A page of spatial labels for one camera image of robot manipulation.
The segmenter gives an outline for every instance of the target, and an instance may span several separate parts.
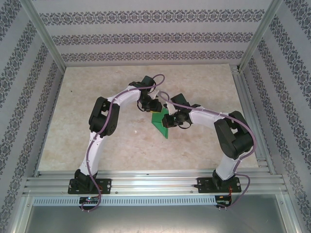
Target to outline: aluminum frame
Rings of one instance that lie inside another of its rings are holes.
[[[238,172],[251,178],[251,184],[246,195],[274,194],[283,218],[287,233],[301,233],[298,219],[295,215],[291,199],[282,175],[276,175],[269,156],[261,128],[256,117],[253,104],[246,88],[243,76],[237,66],[230,66],[232,76],[240,98],[241,106],[249,126],[258,140],[256,157],[258,168],[239,168]],[[146,197],[210,197],[222,194],[199,194],[198,177],[212,177],[212,169],[207,170],[166,170],[166,171],[99,171],[98,178],[112,179],[111,194],[107,197],[124,197],[141,200]],[[36,177],[27,179],[17,216],[11,232],[25,232],[31,208],[37,198],[66,199],[66,197],[81,197],[85,195],[69,195],[67,193],[69,179],[74,171],[39,171]],[[240,177],[242,190],[247,184],[245,177]]]
[[[259,44],[263,34],[269,27],[274,15],[276,14],[277,10],[279,9],[280,5],[282,4],[282,0],[272,0],[266,13],[264,14],[262,20],[260,21],[259,26],[257,27],[253,38],[251,39],[249,45],[246,48],[246,51],[243,54],[243,57],[239,63],[239,71],[243,71],[247,66],[250,58],[252,57],[257,45]]]
[[[52,37],[50,36],[47,28],[45,27],[39,13],[35,9],[31,0],[21,0],[20,4],[22,5],[23,9],[26,11],[28,17],[31,19],[32,23],[34,24],[35,28],[37,29],[41,39],[43,40],[44,44],[48,48],[49,52],[51,53],[53,59],[55,60],[58,68],[60,69],[61,73],[64,74],[66,71],[66,64],[62,55],[58,51]]]

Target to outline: black bracket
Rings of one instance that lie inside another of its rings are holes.
[[[238,177],[230,179],[229,182],[226,182],[226,184],[222,185],[219,189],[214,184],[212,177],[199,177],[194,187],[198,188],[199,193],[229,193],[230,188],[232,193],[242,192],[240,179]]]
[[[240,112],[234,111],[230,113],[229,116],[247,125]],[[222,151],[231,159],[236,160],[241,154],[249,151],[254,145],[253,139],[247,129],[238,123],[232,122],[230,119],[219,119],[214,122],[214,126]],[[233,133],[231,129],[236,129],[237,132]]]
[[[97,173],[93,175],[96,184],[99,186],[102,194],[110,194],[111,179],[97,179]],[[74,173],[74,179],[71,179],[68,187],[68,194],[98,194],[91,177],[83,174],[80,169]]]
[[[111,179],[95,179],[96,184],[101,190],[101,194],[110,194]],[[68,187],[68,194],[98,194],[97,188],[94,186],[91,191],[85,189],[76,179],[71,179]]]
[[[131,82],[129,86],[134,87],[147,87],[155,85],[155,81],[153,78],[149,76],[145,76],[141,82]],[[140,90],[140,98],[138,102],[141,103],[141,108],[146,112],[158,112],[160,113],[162,110],[162,104],[158,99],[151,99],[148,95],[151,91],[151,88]]]
[[[107,116],[102,114],[102,112],[108,111],[110,104],[111,103],[103,97],[97,98],[92,114],[88,120],[88,123],[90,125],[89,129],[91,130],[91,132],[98,133],[103,128]],[[116,103],[112,104],[110,119],[105,130],[100,134],[100,137],[104,137],[106,135],[110,136],[116,130],[119,118],[119,111],[120,106]]]
[[[181,105],[190,107],[189,102],[186,101],[186,99],[182,93],[172,97],[171,101],[173,103],[177,103],[177,104],[181,104]],[[200,105],[194,104],[191,107],[196,108],[196,107],[200,107]],[[191,122],[191,119],[189,116],[191,109],[187,109],[187,108],[179,107],[179,106],[174,106],[174,108],[177,110],[177,112],[172,114],[172,115],[165,114],[163,119],[162,119],[162,125],[165,128],[171,128],[171,127],[181,126],[184,124],[184,122],[187,122],[191,126],[192,122]]]

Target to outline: metal plate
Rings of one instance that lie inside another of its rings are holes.
[[[239,204],[228,211],[219,211],[213,205],[185,204],[100,206],[92,213],[82,213],[78,204],[34,206],[26,233],[42,232],[285,233],[286,231],[275,196],[245,195]]]
[[[111,190],[111,179],[95,179],[97,185],[102,188],[101,193],[102,194],[110,194]],[[98,194],[97,188],[93,188],[91,192],[85,191],[85,190],[80,190],[80,189],[74,189],[72,187],[75,186],[75,183],[77,181],[75,179],[71,179],[69,182],[69,187],[68,187],[68,194]]]
[[[287,194],[282,175],[271,175],[265,160],[260,160],[258,168],[238,168],[237,172],[248,175],[251,184],[246,195]],[[45,171],[38,177],[27,178],[23,196],[71,196],[68,194],[68,181],[74,171]],[[162,170],[162,171],[99,171],[97,178],[111,179],[110,196],[194,196],[200,195],[198,177],[212,177],[213,170]],[[248,180],[240,177],[242,190]]]
[[[80,197],[35,197],[34,206],[78,206]],[[102,196],[100,206],[174,206],[174,205],[216,205],[214,195],[200,196],[155,196],[155,197],[112,197]]]
[[[230,188],[232,193],[242,192],[238,177],[234,177],[228,186],[222,187],[219,190],[214,185],[212,177],[199,177],[197,182],[198,184],[195,187],[198,188],[199,193],[228,193]]]

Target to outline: wire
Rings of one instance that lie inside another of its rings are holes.
[[[117,95],[114,97],[114,99],[111,101],[110,106],[109,106],[109,111],[108,111],[108,114],[107,114],[107,117],[106,117],[105,124],[104,124],[104,126],[102,127],[102,129],[101,129],[99,132],[97,132],[97,133],[95,134],[95,136],[93,137],[93,140],[92,140],[91,143],[89,144],[89,146],[88,146],[88,148],[87,148],[87,151],[86,151],[86,167],[87,167],[87,170],[88,170],[88,173],[89,173],[89,176],[90,176],[92,182],[94,183],[95,187],[97,188],[97,191],[98,191],[98,194],[99,194],[99,200],[98,200],[97,204],[96,204],[92,209],[90,209],[90,210],[85,210],[85,209],[83,209],[83,205],[84,205],[85,202],[82,203],[81,209],[82,209],[83,212],[84,212],[84,211],[87,211],[87,212],[92,212],[92,211],[94,211],[95,209],[98,208],[98,206],[99,206],[99,204],[101,203],[101,200],[102,200],[101,190],[100,190],[99,186],[97,185],[97,183],[96,183],[94,177],[93,177],[92,174],[91,174],[88,156],[89,156],[89,151],[90,151],[90,149],[91,149],[93,143],[95,142],[97,136],[98,136],[99,134],[101,134],[101,133],[105,130],[105,128],[107,127],[107,124],[108,124],[109,119],[110,119],[110,116],[111,116],[111,110],[112,110],[112,105],[113,105],[114,101],[115,101],[118,97],[120,97],[121,95],[123,95],[124,93],[129,92],[129,91],[150,89],[150,88],[155,88],[155,87],[157,87],[157,86],[160,86],[160,85],[164,82],[165,76],[164,76],[163,74],[157,74],[157,75],[155,75],[155,76],[153,77],[153,79],[154,79],[155,77],[158,77],[158,76],[162,76],[162,77],[163,77],[163,79],[162,79],[162,81],[161,81],[160,83],[155,84],[155,85],[153,85],[153,86],[148,86],[148,87],[136,87],[136,88],[133,88],[133,89],[124,90],[124,91],[120,92],[119,94],[117,94]],[[164,98],[161,94],[165,94],[168,98],[167,98],[167,99]],[[231,117],[231,116],[227,116],[227,115],[224,115],[224,114],[222,114],[222,113],[217,113],[217,112],[214,112],[214,111],[208,110],[208,109],[200,109],[200,110],[198,110],[198,109],[193,108],[193,107],[188,107],[188,106],[184,106],[184,105],[181,105],[181,104],[173,103],[173,102],[170,101],[170,96],[169,96],[169,94],[167,94],[167,93],[164,92],[164,91],[159,91],[159,92],[158,92],[158,96],[161,97],[162,99],[164,99],[166,102],[168,102],[168,103],[170,103],[170,104],[173,104],[173,105],[175,105],[175,106],[178,106],[178,107],[187,108],[187,109],[191,109],[191,110],[195,110],[195,111],[204,111],[204,112],[208,112],[208,113],[211,113],[211,114],[213,114],[213,115],[216,115],[216,116],[226,117],[226,118],[228,118],[228,119],[230,119],[230,120],[233,120],[233,121],[237,122],[238,124],[240,124],[241,126],[243,126],[243,127],[250,133],[250,135],[251,135],[251,137],[252,137],[252,139],[253,139],[253,143],[254,143],[253,148],[252,148],[252,150],[251,150],[249,153],[247,153],[246,155],[242,156],[242,157],[239,159],[239,161],[237,162],[237,164],[235,165],[235,167],[233,168],[233,172],[234,172],[236,175],[238,175],[238,176],[244,176],[244,177],[247,177],[247,178],[248,178],[248,184],[247,184],[246,188],[244,189],[244,191],[242,192],[242,194],[239,196],[239,198],[238,198],[232,205],[230,205],[230,207],[233,206],[235,203],[237,203],[237,202],[241,199],[241,197],[245,194],[245,192],[247,191],[247,189],[248,189],[248,187],[249,187],[249,185],[250,185],[250,178],[249,178],[249,176],[244,175],[244,174],[238,174],[238,173],[236,173],[235,171],[236,171],[237,167],[239,166],[241,160],[244,159],[244,158],[246,158],[246,157],[248,157],[248,156],[250,156],[250,155],[255,151],[255,149],[256,149],[256,147],[257,147],[256,138],[255,138],[253,132],[251,131],[251,129],[250,129],[247,125],[245,125],[243,122],[241,122],[241,121],[239,121],[239,120],[237,120],[237,119],[235,119],[235,118],[233,118],[233,117]]]
[[[152,90],[152,91],[150,91],[150,92],[147,92],[148,94],[150,94],[150,93],[153,93],[154,91],[155,91],[155,87],[154,87],[154,89]]]
[[[161,94],[165,94],[168,98],[167,98],[167,99],[164,98]],[[239,158],[238,162],[235,164],[235,166],[234,166],[234,168],[233,168],[233,173],[234,173],[235,175],[237,175],[237,176],[244,176],[244,177],[246,177],[246,178],[248,179],[248,183],[247,183],[246,188],[245,188],[244,191],[242,192],[242,194],[241,194],[241,195],[238,197],[238,199],[237,199],[232,205],[230,205],[229,207],[234,206],[237,202],[239,202],[239,201],[241,200],[241,198],[243,197],[243,195],[247,192],[248,187],[249,187],[249,185],[250,185],[250,183],[251,183],[251,179],[249,178],[249,176],[244,175],[244,174],[236,173],[236,170],[237,170],[239,164],[241,163],[241,160],[247,158],[247,157],[250,156],[252,153],[254,153],[255,150],[256,150],[256,147],[257,147],[257,140],[256,140],[255,135],[254,135],[254,133],[252,132],[252,130],[251,130],[247,125],[245,125],[243,122],[241,122],[240,120],[235,119],[235,118],[233,118],[233,117],[231,117],[231,116],[228,116],[228,115],[225,115],[225,114],[222,114],[222,113],[217,113],[217,112],[214,112],[214,111],[209,110],[209,109],[200,109],[200,110],[198,110],[198,109],[193,108],[193,107],[188,107],[188,106],[185,106],[185,105],[182,105],[182,104],[174,103],[174,102],[170,101],[170,96],[169,96],[169,94],[167,94],[167,93],[164,92],[164,91],[159,91],[157,95],[158,95],[159,97],[161,97],[163,100],[165,100],[166,102],[168,102],[168,103],[170,103],[170,104],[172,104],[172,105],[178,106],[178,107],[187,108],[187,109],[191,109],[191,110],[195,110],[195,111],[204,111],[204,112],[207,112],[207,113],[211,113],[211,114],[213,114],[213,115],[215,115],[215,116],[220,116],[220,117],[228,118],[228,119],[230,119],[230,120],[232,120],[232,121],[234,121],[234,122],[240,124],[241,126],[243,126],[243,127],[249,132],[249,134],[251,135],[251,137],[252,137],[252,139],[253,139],[253,144],[254,144],[254,145],[253,145],[253,148],[252,148],[246,155],[241,156],[241,158]]]
[[[112,110],[112,105],[113,105],[114,101],[115,101],[117,98],[119,98],[121,95],[123,95],[124,93],[127,93],[127,92],[129,92],[129,91],[150,89],[150,88],[153,88],[153,87],[160,86],[160,85],[164,82],[165,76],[164,76],[163,74],[157,74],[157,75],[155,75],[155,76],[153,77],[153,79],[154,79],[155,77],[158,77],[158,76],[162,76],[162,77],[163,77],[163,79],[162,79],[162,81],[161,81],[160,83],[155,84],[155,85],[153,85],[153,86],[135,87],[135,88],[132,88],[132,89],[124,90],[124,91],[120,92],[119,94],[117,94],[117,95],[112,99],[112,101],[111,101],[111,103],[110,103],[110,106],[109,106],[109,112],[108,112],[108,114],[107,114],[107,118],[106,118],[106,121],[105,121],[104,126],[102,127],[102,129],[101,129],[98,133],[95,134],[95,136],[93,137],[93,140],[91,141],[91,143],[89,144],[89,146],[88,146],[88,148],[87,148],[87,150],[86,150],[86,167],[87,167],[88,174],[89,174],[89,176],[90,176],[92,182],[94,183],[95,187],[97,188],[98,195],[99,195],[98,202],[97,202],[97,204],[96,204],[92,209],[90,209],[90,210],[83,209],[83,205],[85,204],[85,202],[83,202],[82,205],[81,205],[82,212],[92,212],[92,211],[96,210],[96,209],[98,208],[99,204],[100,204],[101,201],[102,201],[102,193],[101,193],[101,190],[100,190],[100,188],[98,187],[98,185],[97,185],[97,183],[96,183],[96,181],[95,181],[93,175],[91,174],[91,169],[90,169],[90,166],[89,166],[88,156],[89,156],[89,151],[91,150],[91,147],[92,147],[93,143],[95,142],[97,136],[100,135],[100,134],[105,130],[105,128],[107,127],[107,124],[108,124],[109,119],[110,119],[110,116],[111,116],[111,110]]]
[[[232,188],[231,188],[231,186],[229,186],[229,196],[230,196],[230,200],[229,200],[229,202],[230,202],[230,201],[232,201]]]
[[[139,107],[138,103],[139,103],[139,101],[137,100],[137,108],[138,108],[140,111],[142,111],[142,112],[146,112],[146,111],[142,110],[142,109]]]
[[[189,129],[191,124],[188,122],[189,126],[188,127],[181,127],[180,125],[178,125],[179,128],[183,129],[183,130],[186,130],[186,129]]]

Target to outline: patterned wallpaper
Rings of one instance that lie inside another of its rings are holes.
[[[237,65],[271,0],[35,0],[67,66]]]
[[[275,169],[311,232],[311,1],[285,0],[244,71]]]
[[[0,1],[0,233],[33,176],[62,74],[18,0]]]

